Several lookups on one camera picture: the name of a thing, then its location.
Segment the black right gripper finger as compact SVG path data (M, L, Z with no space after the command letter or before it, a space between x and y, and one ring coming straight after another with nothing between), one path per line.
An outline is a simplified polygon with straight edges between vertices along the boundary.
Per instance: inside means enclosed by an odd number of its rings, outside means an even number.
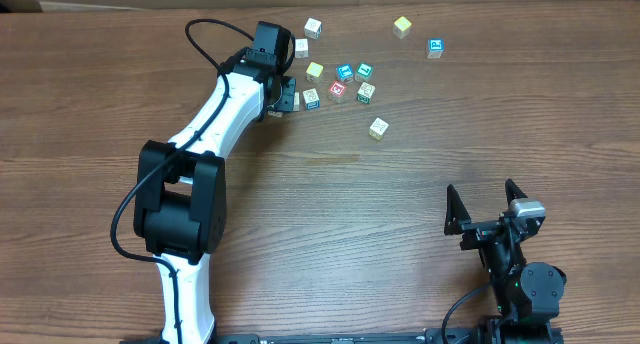
M527 200L528 196L511 179L505 181L505 195L507 204L511 205L514 200Z
M472 224L471 217L464 206L458 191L450 184L446 190L445 235L461 235Z

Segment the cream umbrella wooden block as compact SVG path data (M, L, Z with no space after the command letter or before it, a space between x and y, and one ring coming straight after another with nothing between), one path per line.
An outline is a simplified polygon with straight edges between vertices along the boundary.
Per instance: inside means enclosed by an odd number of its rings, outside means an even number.
M381 118L376 118L369 126L369 135L380 141L384 137L388 128L389 124L386 121Z

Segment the yellow top wooden block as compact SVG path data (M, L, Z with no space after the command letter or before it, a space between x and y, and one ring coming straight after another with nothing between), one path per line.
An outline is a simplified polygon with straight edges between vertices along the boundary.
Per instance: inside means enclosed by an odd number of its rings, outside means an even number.
M273 117L278 117L278 118L281 118L283 116L282 112L277 112L277 111L267 111L267 114Z

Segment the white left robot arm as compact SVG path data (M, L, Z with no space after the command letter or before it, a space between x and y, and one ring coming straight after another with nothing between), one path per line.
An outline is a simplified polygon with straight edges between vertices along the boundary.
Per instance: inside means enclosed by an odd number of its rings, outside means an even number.
M211 96L194 119L167 142L140 151L134 232L145 241L144 261L157 265L165 323L156 343L211 343L210 260L227 217L226 160L244 130L269 111L290 112L296 80L288 76L295 37L261 21L251 45L214 67Z

